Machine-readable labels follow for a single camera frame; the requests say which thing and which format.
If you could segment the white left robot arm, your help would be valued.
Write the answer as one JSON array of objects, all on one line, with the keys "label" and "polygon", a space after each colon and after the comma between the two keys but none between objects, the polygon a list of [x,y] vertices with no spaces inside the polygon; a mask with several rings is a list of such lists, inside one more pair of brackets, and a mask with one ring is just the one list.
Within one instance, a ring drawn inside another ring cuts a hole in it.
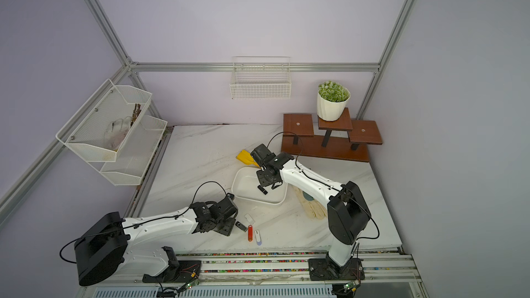
[{"label": "white left robot arm", "polygon": [[141,275],[144,283],[191,283],[200,274],[198,261],[179,261],[169,237],[214,231],[229,236],[238,208],[231,193],[218,202],[194,202],[174,213],[122,218],[104,215],[75,240],[75,263],[80,286],[94,286],[113,275]]}]

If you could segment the red usb drive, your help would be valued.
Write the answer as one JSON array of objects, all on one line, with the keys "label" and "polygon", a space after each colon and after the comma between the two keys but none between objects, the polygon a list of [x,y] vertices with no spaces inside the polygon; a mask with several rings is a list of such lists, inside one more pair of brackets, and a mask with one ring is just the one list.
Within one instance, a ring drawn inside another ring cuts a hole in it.
[{"label": "red usb drive", "polygon": [[248,226],[248,241],[249,242],[253,241],[253,226],[252,225]]}]

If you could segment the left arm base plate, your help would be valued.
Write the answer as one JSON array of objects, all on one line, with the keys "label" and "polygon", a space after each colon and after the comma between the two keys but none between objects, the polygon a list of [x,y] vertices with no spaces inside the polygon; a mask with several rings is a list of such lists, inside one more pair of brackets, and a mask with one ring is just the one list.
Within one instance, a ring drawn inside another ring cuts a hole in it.
[{"label": "left arm base plate", "polygon": [[199,260],[181,261],[179,267],[168,266],[161,274],[151,276],[144,274],[145,284],[188,283],[199,277],[202,263]]}]

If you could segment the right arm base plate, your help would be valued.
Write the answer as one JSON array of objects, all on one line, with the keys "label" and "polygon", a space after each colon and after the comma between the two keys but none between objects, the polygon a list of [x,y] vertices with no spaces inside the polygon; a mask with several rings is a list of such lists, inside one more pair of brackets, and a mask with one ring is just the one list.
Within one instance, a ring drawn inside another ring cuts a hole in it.
[{"label": "right arm base plate", "polygon": [[353,281],[365,280],[362,260],[351,257],[344,266],[338,266],[328,257],[309,259],[309,276],[311,281]]}]

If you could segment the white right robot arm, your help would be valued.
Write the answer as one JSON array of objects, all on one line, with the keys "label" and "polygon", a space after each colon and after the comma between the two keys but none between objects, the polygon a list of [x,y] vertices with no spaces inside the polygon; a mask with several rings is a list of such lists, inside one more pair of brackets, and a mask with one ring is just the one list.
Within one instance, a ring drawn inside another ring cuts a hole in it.
[{"label": "white right robot arm", "polygon": [[353,182],[327,179],[299,163],[297,157],[275,154],[263,143],[251,152],[251,157],[259,166],[257,178],[261,187],[287,183],[327,209],[328,229],[333,236],[327,259],[334,266],[345,267],[360,234],[372,220],[360,187]]}]

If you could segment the white purple usb drive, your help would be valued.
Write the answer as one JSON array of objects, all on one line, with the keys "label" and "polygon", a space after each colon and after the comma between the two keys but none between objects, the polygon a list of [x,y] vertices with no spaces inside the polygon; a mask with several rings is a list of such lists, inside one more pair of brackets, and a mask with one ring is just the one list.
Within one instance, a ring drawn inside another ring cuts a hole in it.
[{"label": "white purple usb drive", "polygon": [[255,234],[255,240],[256,240],[256,243],[258,246],[262,245],[262,238],[261,238],[261,234],[260,234],[260,231],[259,230],[256,230],[254,232]]}]

